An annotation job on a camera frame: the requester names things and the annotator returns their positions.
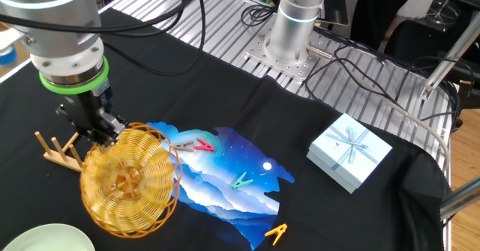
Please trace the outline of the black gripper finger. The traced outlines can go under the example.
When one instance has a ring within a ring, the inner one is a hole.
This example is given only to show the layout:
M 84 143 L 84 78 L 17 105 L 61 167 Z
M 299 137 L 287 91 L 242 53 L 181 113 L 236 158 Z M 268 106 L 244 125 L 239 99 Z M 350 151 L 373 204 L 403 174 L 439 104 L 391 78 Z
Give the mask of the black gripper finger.
M 79 129 L 79 134 L 89 140 L 91 143 L 96 143 L 108 147 L 113 143 L 113 139 L 107 134 L 96 129 Z
M 117 139 L 119 135 L 127 128 L 128 121 L 122 118 L 120 115 L 115 115 L 111 112 L 100 112 L 100 116 L 110 126 L 112 130 L 110 137 Z

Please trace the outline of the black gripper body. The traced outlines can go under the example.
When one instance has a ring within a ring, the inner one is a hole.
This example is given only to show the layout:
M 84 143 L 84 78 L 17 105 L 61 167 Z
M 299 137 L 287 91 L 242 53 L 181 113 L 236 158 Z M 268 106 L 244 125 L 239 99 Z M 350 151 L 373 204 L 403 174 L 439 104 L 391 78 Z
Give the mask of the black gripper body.
M 100 112 L 111 112 L 113 92 L 109 81 L 104 81 L 98 87 L 81 94 L 65 95 L 64 102 L 55 111 L 66 118 L 80 134 L 80 128 L 96 129 L 108 136 L 110 126 L 100 116 Z

